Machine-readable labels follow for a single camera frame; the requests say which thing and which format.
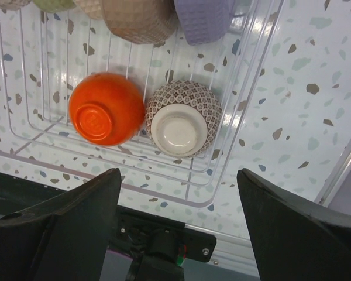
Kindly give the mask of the patterned ceramic bowl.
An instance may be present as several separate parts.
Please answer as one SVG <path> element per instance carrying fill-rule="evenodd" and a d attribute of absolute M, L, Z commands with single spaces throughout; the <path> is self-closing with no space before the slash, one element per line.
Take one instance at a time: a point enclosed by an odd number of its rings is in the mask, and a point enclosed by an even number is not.
<path fill-rule="evenodd" d="M 208 87 L 191 80 L 174 80 L 149 98 L 145 125 L 161 152 L 186 158 L 213 144 L 221 118 L 220 102 Z"/>

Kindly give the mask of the cream square plate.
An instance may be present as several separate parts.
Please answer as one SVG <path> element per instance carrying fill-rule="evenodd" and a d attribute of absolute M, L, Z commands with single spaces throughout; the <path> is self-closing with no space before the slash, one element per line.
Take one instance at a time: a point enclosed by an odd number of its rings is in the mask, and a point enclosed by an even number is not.
<path fill-rule="evenodd" d="M 73 2 L 93 20 L 103 20 L 100 0 L 73 0 Z"/>

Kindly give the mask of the orange plastic bowl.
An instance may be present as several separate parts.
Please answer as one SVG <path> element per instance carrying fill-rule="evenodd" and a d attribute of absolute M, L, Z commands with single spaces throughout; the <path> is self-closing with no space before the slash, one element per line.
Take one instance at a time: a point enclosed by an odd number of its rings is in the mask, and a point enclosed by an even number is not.
<path fill-rule="evenodd" d="M 72 92 L 68 113 L 75 130 L 87 141 L 116 146 L 128 141 L 144 122 L 142 93 L 120 74 L 94 73 Z"/>

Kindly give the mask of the brown square plate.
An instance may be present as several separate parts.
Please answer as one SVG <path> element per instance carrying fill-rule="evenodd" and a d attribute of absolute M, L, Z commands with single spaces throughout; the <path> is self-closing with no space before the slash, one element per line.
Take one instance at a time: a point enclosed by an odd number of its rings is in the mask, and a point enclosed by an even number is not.
<path fill-rule="evenodd" d="M 101 11 L 109 31 L 134 44 L 158 44 L 178 28 L 173 1 L 101 1 Z"/>

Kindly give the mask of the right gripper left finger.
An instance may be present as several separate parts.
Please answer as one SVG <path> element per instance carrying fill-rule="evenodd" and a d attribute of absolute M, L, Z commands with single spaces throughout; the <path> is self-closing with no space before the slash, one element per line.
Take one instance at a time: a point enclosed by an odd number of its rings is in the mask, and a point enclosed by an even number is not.
<path fill-rule="evenodd" d="M 0 219 L 0 280 L 99 280 L 119 169 Z"/>

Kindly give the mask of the purple square plate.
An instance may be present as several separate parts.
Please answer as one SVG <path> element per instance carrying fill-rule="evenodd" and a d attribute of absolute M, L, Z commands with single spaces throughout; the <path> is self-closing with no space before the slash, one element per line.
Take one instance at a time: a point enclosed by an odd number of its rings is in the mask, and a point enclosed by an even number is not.
<path fill-rule="evenodd" d="M 228 31 L 235 16 L 233 0 L 175 0 L 174 6 L 190 46 L 212 43 Z"/>

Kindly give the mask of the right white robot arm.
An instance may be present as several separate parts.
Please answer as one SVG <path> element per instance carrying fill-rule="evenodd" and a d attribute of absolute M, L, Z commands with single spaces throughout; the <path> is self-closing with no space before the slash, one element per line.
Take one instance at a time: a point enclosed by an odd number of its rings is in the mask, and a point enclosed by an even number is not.
<path fill-rule="evenodd" d="M 127 280 L 183 280 L 216 237 L 118 205 L 109 169 L 69 191 L 0 173 L 0 280 L 98 280 L 105 254 L 131 258 Z M 351 215 L 290 193 L 249 169 L 239 197 L 261 280 L 351 280 Z"/>

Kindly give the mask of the green square plate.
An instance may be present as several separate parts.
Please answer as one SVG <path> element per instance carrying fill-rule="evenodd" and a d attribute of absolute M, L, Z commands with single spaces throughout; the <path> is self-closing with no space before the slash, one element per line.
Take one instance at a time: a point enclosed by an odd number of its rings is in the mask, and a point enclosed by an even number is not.
<path fill-rule="evenodd" d="M 41 11 L 47 13 L 63 12 L 76 7 L 73 0 L 33 0 L 32 2 Z"/>

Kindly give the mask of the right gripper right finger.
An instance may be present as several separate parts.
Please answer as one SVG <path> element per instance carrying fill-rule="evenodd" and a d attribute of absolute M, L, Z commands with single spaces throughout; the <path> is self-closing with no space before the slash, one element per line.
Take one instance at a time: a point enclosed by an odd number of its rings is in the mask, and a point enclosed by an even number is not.
<path fill-rule="evenodd" d="M 249 169 L 238 171 L 237 184 L 261 280 L 351 280 L 351 215 Z"/>

